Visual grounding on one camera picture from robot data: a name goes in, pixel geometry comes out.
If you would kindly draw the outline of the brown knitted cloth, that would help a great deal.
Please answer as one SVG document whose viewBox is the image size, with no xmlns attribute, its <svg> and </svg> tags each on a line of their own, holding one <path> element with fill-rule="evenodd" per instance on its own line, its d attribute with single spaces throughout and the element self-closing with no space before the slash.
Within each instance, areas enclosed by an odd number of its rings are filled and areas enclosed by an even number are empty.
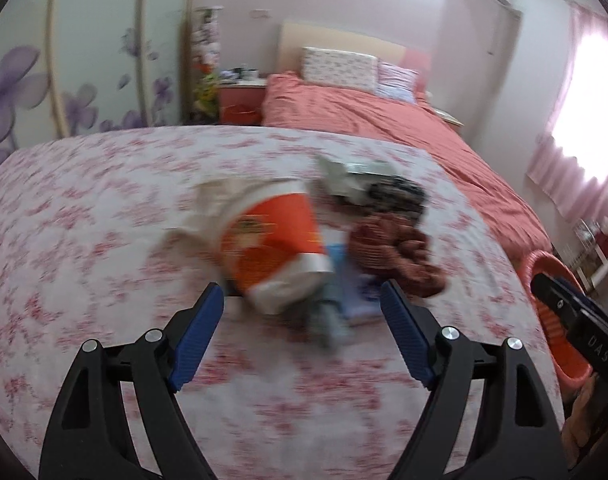
<svg viewBox="0 0 608 480">
<path fill-rule="evenodd" d="M 348 255 L 362 272 L 394 280 L 407 296 L 428 298 L 446 289 L 446 276 L 430 261 L 430 237 L 398 214 L 372 214 L 356 222 Z"/>
</svg>

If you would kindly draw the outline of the blue tissue pack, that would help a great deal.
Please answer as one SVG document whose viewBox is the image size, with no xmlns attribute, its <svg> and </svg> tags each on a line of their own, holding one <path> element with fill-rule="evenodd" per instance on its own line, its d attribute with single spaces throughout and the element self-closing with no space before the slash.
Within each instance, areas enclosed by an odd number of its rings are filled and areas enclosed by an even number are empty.
<svg viewBox="0 0 608 480">
<path fill-rule="evenodd" d="M 354 263 L 345 245 L 327 245 L 326 249 L 336 272 L 340 310 L 347 323 L 360 325 L 381 321 L 381 281 Z"/>
</svg>

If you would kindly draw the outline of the black floral sock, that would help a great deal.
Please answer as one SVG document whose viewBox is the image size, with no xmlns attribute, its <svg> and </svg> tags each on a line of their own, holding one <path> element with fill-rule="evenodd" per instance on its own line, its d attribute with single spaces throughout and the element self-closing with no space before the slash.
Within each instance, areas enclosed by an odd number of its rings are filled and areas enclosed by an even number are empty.
<svg viewBox="0 0 608 480">
<path fill-rule="evenodd" d="M 426 191 L 411 180 L 386 177 L 366 188 L 364 206 L 374 214 L 397 214 L 417 224 L 424 214 Z"/>
</svg>

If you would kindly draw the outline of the white paper bag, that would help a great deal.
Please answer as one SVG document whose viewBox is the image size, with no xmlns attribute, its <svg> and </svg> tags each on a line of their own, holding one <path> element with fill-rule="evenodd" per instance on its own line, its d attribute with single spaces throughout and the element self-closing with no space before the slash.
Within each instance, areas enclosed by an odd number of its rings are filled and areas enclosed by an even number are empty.
<svg viewBox="0 0 608 480">
<path fill-rule="evenodd" d="M 186 218 L 174 229 L 198 242 L 227 271 L 310 220 L 310 199 L 293 178 L 222 177 L 194 187 Z"/>
</svg>

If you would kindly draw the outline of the green smiley sock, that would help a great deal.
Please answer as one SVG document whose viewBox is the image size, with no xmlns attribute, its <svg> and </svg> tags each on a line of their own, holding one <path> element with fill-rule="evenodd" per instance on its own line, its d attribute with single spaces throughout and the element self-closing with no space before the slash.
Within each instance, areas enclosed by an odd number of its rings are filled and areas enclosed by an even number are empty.
<svg viewBox="0 0 608 480">
<path fill-rule="evenodd" d="M 350 336 L 342 312 L 341 291 L 334 278 L 329 278 L 306 298 L 304 310 L 306 332 L 321 348 L 336 351 Z"/>
</svg>

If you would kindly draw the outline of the grey plastic mailer bag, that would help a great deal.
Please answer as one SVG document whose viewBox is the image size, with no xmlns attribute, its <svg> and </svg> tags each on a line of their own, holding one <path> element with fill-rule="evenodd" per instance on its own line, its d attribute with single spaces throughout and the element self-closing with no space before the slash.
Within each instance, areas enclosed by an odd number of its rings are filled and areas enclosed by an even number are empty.
<svg viewBox="0 0 608 480">
<path fill-rule="evenodd" d="M 398 176 L 388 162 L 341 162 L 322 155 L 315 156 L 321 182 L 326 191 L 356 206 L 364 206 L 371 185 Z"/>
</svg>

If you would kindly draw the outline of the orange snack bag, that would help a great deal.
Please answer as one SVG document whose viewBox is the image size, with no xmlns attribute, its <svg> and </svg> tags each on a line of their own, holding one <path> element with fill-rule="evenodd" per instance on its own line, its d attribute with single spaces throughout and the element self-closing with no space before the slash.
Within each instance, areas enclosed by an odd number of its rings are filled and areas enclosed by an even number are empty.
<svg viewBox="0 0 608 480">
<path fill-rule="evenodd" d="M 264 315 L 278 315 L 290 304 L 310 296 L 333 274 L 312 202 L 306 226 L 290 236 L 280 236 L 269 248 L 252 250 L 234 270 L 224 271 Z"/>
</svg>

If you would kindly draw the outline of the orange laundry basket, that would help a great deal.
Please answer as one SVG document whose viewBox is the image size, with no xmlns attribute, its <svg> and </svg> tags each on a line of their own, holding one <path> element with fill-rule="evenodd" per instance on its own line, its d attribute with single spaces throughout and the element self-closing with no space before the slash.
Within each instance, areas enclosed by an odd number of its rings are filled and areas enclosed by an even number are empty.
<svg viewBox="0 0 608 480">
<path fill-rule="evenodd" d="M 564 278 L 576 289 L 581 286 L 573 273 L 554 255 L 536 250 L 525 256 L 518 269 L 520 281 L 531 300 L 554 360 L 562 401 L 568 402 L 581 390 L 592 374 L 592 367 L 566 339 L 566 329 L 551 308 L 535 298 L 531 292 L 531 281 L 536 274 L 545 273 L 550 278 Z"/>
</svg>

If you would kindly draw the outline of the pink curtain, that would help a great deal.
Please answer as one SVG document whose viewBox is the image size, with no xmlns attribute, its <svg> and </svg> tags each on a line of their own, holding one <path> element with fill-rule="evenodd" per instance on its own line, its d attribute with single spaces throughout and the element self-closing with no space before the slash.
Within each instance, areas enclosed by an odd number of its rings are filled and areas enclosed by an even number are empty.
<svg viewBox="0 0 608 480">
<path fill-rule="evenodd" d="M 608 218 L 608 18 L 572 2 L 562 86 L 526 176 L 566 221 Z"/>
</svg>

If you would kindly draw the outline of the right wooden nightstand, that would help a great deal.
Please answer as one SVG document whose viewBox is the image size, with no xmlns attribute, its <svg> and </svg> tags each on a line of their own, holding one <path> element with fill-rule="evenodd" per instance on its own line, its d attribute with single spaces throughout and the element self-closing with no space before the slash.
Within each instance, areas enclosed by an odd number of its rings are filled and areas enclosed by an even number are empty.
<svg viewBox="0 0 608 480">
<path fill-rule="evenodd" d="M 443 122 L 446 122 L 446 124 L 449 125 L 449 128 L 453 129 L 456 133 L 458 133 L 464 125 L 459 119 L 452 114 L 447 113 L 445 110 L 434 108 L 433 113 L 438 116 L 438 118 L 441 118 Z"/>
</svg>

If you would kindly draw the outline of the striped pink pillow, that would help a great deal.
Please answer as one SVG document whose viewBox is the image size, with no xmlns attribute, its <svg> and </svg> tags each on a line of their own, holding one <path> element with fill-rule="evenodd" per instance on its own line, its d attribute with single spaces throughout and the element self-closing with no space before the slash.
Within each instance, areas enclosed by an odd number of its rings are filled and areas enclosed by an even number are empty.
<svg viewBox="0 0 608 480">
<path fill-rule="evenodd" d="M 383 99 L 415 104 L 418 81 L 419 74 L 415 70 L 380 61 L 376 95 Z"/>
</svg>

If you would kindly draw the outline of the floral white pillow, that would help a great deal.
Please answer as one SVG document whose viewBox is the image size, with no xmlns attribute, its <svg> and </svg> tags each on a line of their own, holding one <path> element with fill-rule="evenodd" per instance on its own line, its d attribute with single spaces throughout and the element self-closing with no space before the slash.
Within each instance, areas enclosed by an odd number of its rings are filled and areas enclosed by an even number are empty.
<svg viewBox="0 0 608 480">
<path fill-rule="evenodd" d="M 304 47 L 301 74 L 309 84 L 374 93 L 378 59 L 358 52 Z"/>
</svg>

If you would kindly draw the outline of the coral red duvet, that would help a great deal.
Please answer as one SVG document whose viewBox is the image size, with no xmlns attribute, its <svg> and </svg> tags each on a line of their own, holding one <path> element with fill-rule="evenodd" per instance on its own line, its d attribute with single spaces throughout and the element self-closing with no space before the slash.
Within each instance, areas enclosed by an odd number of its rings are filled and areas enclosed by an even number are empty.
<svg viewBox="0 0 608 480">
<path fill-rule="evenodd" d="M 294 73 L 272 74 L 266 84 L 263 125 L 421 148 L 468 198 L 509 259 L 552 248 L 532 207 L 426 102 L 398 102 L 359 90 L 310 84 Z"/>
</svg>

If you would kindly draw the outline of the pink nightstand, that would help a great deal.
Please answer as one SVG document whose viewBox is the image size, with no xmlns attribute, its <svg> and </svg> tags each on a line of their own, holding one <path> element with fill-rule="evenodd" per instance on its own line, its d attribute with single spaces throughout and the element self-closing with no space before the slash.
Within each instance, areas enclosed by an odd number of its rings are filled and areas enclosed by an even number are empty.
<svg viewBox="0 0 608 480">
<path fill-rule="evenodd" d="M 219 122 L 233 126 L 261 125 L 266 82 L 264 78 L 256 78 L 219 84 Z"/>
</svg>

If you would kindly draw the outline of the beige pink headboard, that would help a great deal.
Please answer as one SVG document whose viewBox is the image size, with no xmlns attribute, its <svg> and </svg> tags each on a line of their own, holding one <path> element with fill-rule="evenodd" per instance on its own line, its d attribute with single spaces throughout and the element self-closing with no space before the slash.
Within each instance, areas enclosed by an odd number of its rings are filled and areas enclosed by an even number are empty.
<svg viewBox="0 0 608 480">
<path fill-rule="evenodd" d="M 384 62 L 414 70 L 418 74 L 417 90 L 426 90 L 431 70 L 431 57 L 426 52 L 357 32 L 292 21 L 284 21 L 280 28 L 276 72 L 299 72 L 304 47 L 373 55 Z"/>
</svg>

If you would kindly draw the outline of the wardrobe with purple flowers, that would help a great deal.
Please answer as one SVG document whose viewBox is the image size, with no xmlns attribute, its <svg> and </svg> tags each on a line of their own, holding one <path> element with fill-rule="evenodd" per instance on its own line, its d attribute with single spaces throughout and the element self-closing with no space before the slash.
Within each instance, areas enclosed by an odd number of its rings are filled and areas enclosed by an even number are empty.
<svg viewBox="0 0 608 480">
<path fill-rule="evenodd" d="M 0 165 L 68 136 L 180 124 L 190 0 L 0 0 Z"/>
</svg>

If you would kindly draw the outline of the plush toy hanging organiser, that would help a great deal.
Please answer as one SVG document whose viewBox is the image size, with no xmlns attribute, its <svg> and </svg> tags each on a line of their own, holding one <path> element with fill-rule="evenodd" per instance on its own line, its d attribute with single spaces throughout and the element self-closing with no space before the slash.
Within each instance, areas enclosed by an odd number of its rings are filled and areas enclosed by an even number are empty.
<svg viewBox="0 0 608 480">
<path fill-rule="evenodd" d="M 191 118 L 197 124 L 212 124 L 218 117 L 221 10 L 221 6 L 200 6 L 191 14 Z"/>
</svg>

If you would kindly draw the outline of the wall power socket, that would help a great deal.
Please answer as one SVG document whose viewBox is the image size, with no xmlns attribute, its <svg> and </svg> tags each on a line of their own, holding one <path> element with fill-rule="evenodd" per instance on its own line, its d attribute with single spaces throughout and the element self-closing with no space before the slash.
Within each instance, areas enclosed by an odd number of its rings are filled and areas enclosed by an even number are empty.
<svg viewBox="0 0 608 480">
<path fill-rule="evenodd" d="M 250 12 L 252 18 L 270 18 L 270 11 L 266 9 L 254 9 Z"/>
</svg>

